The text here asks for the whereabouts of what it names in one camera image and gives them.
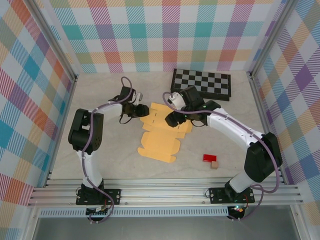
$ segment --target gray floor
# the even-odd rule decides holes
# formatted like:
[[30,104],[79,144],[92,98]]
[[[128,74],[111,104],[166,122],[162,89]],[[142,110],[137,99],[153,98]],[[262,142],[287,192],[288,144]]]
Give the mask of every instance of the gray floor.
[[41,218],[33,240],[298,240],[289,206],[262,206],[252,217]]

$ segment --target cardboard sheet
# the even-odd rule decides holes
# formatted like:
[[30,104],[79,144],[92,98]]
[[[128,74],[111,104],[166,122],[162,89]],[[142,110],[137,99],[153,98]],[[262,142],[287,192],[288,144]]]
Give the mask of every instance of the cardboard sheet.
[[176,138],[183,139],[186,133],[190,133],[192,125],[187,121],[176,127],[170,127],[165,121],[166,116],[172,110],[166,105],[152,103],[150,114],[141,117],[144,122],[143,129],[147,130],[141,139],[143,146],[137,149],[141,156],[156,159],[166,163],[173,163],[176,160],[173,154],[180,149],[180,141]]

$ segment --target small cube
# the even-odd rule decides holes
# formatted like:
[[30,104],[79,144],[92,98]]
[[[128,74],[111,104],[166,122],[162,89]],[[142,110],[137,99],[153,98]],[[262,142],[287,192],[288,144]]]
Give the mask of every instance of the small cube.
[[212,161],[211,162],[211,169],[218,169],[219,163],[217,161]]
[[210,155],[210,154],[203,154],[203,161],[204,162],[216,162],[217,161],[217,156],[215,155]]

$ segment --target red block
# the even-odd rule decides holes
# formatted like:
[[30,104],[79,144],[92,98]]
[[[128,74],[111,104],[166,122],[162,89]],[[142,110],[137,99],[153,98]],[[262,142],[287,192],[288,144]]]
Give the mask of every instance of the red block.
[[204,162],[216,162],[217,161],[217,156],[215,155],[209,155],[209,154],[203,154],[203,161]]

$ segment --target plaid fabric backdrop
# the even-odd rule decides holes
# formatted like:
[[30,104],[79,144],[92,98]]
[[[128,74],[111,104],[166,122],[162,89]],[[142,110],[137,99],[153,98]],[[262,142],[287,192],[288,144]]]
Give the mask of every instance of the plaid fabric backdrop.
[[286,174],[320,236],[320,1],[299,1],[256,83]]
[[49,17],[49,14],[48,14],[48,11],[47,9],[45,9],[45,6],[44,4],[42,3],[42,0],[35,0],[35,3],[38,5],[38,7],[40,8],[42,14],[43,14],[43,17],[45,18],[47,24],[50,26],[51,30],[52,30],[52,33],[53,35],[55,36],[55,39],[58,41],[62,51],[64,52],[66,58],[68,59],[73,71],[75,73],[78,73],[78,69],[76,68],[75,66],[75,63],[74,63],[74,60],[72,59],[72,57],[70,56],[70,53],[68,52],[64,42],[62,41],[61,39],[61,36],[60,34],[58,33],[57,31],[57,28],[56,26],[53,24],[53,21],[52,19]]
[[270,33],[274,29],[274,27],[276,25],[276,22],[278,21],[278,19],[279,19],[281,13],[282,13],[287,1],[288,0],[281,0],[281,3],[280,3],[280,5],[279,5],[279,7],[278,7],[278,9],[277,9],[277,11],[276,11],[276,13],[274,15],[269,27],[268,27],[268,30],[265,32],[265,34],[263,36],[263,39],[262,39],[262,41],[261,41],[261,43],[259,45],[259,48],[258,48],[258,50],[256,51],[256,53],[254,55],[253,61],[251,62],[251,65],[250,65],[250,67],[248,69],[249,72],[252,72],[252,70],[253,70],[253,68],[254,68],[254,66],[255,66],[255,64],[256,64],[259,56],[260,56],[260,53],[261,53],[262,49],[264,49],[264,47],[265,47],[265,45],[266,45],[266,43],[267,43],[267,41],[269,39]]
[[0,239],[17,239],[56,144],[71,80],[23,0],[0,1]]
[[243,70],[256,53],[258,36],[267,31],[261,32],[271,6],[279,2],[50,0],[76,55],[67,57],[85,73]]

